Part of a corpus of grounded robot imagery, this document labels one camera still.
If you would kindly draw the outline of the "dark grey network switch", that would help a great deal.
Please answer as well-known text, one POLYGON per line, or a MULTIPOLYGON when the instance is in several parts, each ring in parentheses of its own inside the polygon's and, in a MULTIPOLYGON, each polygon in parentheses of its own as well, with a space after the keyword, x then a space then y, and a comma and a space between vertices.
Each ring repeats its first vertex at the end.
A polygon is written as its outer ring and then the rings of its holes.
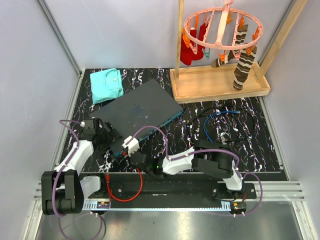
POLYGON ((122 155, 124 140, 144 126, 162 128, 184 113, 184 109, 155 80, 151 79, 89 116, 109 123, 121 135, 109 145, 115 155, 122 155))

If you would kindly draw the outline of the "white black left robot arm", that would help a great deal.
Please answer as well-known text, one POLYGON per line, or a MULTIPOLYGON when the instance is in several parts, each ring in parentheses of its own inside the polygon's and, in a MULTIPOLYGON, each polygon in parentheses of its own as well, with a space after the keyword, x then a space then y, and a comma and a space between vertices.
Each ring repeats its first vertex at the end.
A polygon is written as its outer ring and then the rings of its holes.
POLYGON ((94 195, 103 198, 108 193, 106 180, 101 175, 80 178, 80 172, 94 153, 108 151, 122 135, 100 118, 80 122, 82 131, 76 134, 68 125, 68 119, 59 121, 74 136, 75 142, 64 160, 51 171, 41 176, 41 205, 44 215, 63 217, 82 211, 85 199, 94 195))

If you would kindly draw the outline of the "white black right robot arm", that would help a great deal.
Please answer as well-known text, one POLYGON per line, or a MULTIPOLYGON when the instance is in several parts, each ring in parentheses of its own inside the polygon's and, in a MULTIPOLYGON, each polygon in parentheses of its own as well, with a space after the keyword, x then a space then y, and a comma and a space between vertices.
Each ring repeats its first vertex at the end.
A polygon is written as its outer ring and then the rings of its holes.
POLYGON ((223 180, 228 195, 232 198, 240 198, 245 192, 244 180, 238 170, 239 156, 229 147, 219 143, 198 140, 188 150, 168 155, 162 160, 153 160, 150 155, 137 148, 130 151, 129 160, 130 164, 150 176, 173 176, 192 169, 223 180))

